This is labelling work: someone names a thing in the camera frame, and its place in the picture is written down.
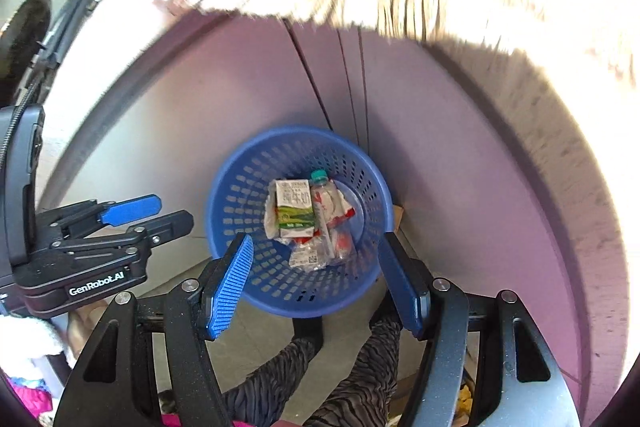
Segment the white and green carton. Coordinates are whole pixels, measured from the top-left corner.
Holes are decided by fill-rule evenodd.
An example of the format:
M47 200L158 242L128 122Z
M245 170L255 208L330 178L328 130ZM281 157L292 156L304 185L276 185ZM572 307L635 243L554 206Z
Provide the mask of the white and green carton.
M308 180L276 180L280 237L312 237L316 215Z

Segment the pink fabric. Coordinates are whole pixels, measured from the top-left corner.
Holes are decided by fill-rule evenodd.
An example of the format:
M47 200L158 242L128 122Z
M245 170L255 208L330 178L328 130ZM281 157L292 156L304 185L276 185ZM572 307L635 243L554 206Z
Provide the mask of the pink fabric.
M169 427L180 427L180 420L176 414L163 414L162 415L162 423L168 425ZM253 427L248 423L238 422L234 420L234 427ZM273 424L272 427L300 427L295 423L285 422L284 420L278 420Z
M13 383L11 383L11 387L14 388L15 394L18 395L18 398L34 418L37 418L43 412L49 412L53 409L51 395L46 391L29 389Z

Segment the blue gripper pad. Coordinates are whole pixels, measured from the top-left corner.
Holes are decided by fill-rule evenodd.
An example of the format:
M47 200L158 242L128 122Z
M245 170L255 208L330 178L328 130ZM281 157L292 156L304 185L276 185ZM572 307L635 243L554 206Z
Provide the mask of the blue gripper pad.
M406 254L393 232L386 232L380 240L378 260L402 325L421 340L431 308L426 266Z
M245 235L218 289L213 296L213 309L207 330L212 339L220 336L231 324L249 270L254 262L254 242Z
M162 201L155 194L142 196L134 200L114 203L107 210L100 214L100 220L105 225L119 227L145 219L145 217L155 216L162 209Z

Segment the blue plastic basket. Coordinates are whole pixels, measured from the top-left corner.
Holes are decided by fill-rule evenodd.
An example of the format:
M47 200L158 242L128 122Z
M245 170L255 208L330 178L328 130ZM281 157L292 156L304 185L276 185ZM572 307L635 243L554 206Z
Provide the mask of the blue plastic basket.
M356 210L349 220L358 254L347 264L311 273L289 266L290 248L266 238L262 219L274 179L309 178L324 169ZM214 259L238 232L254 240L254 263L243 296L285 317L318 317L348 306L380 273L378 244L393 230L391 195L378 168L359 147L331 131L285 126L237 149L220 169L206 210Z

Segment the basket rim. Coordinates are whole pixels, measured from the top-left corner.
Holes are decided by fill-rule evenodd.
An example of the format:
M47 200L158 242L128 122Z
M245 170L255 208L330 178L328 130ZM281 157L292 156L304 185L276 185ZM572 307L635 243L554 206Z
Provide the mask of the basket rim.
M364 150L362 150L360 147L358 147L356 144L352 143L351 141L344 139L343 137L339 136L338 134L328 129L322 129L322 128L314 127L311 125L284 125L284 126L274 127L266 131L263 131L261 133L258 133L256 136L242 143L229 155L229 157L218 169L218 172L213 179L211 189L209 191L209 197L207 198L206 208L204 212L204 216L205 216L204 228L207 236L207 244L209 245L209 253L211 254L211 257L213 259L219 259L224 255L224 252L222 253L218 252L218 249L213 240L214 234L213 234L212 218L213 218L213 202L218 194L222 180L228 173L229 169L234 165L234 163L238 160L240 156L242 156L247 150L253 148L255 145L258 145L259 143L267 139L271 139L273 137L278 137L285 134L292 134L297 132L316 134L318 136L322 136L322 137L340 142L342 146L344 146L346 149L350 149L354 153L354 155L357 155L359 158L361 158L364 165L367 166L367 168L371 172L371 175L375 179L377 179L381 187L381 190L380 190L381 194L379 194L379 197L380 197L380 200L382 201L383 208L386 208L386 212L385 212L386 222L384 223L385 232L393 231L394 213L393 213L393 203L391 200L391 193L389 191L388 186L386 185L386 181L382 173L378 169L378 166L375 165L375 163L373 163L373 160L369 157L369 155L366 152L364 152ZM376 262L376 265L377 265L377 269L371 270L365 277L362 277L360 279L362 283L359 285L356 291L350 293L348 297L346 297L343 301L341 301L340 303L335 303L335 304L327 305L320 308L312 307L312 309L309 310L308 312L292 311L292 310L275 307L273 305L265 303L264 301L261 301L260 299L255 298L254 296L252 296L250 293L246 291L242 292L242 298L250 302L253 306L259 309L262 309L264 311L273 313L275 315L281 315L281 316L290 317L290 318L302 318L302 319L317 317L319 313L322 313L324 315L324 314L333 313L340 309L343 309L348 305L350 305L351 303L358 300L360 297L362 297L380 275L380 264Z

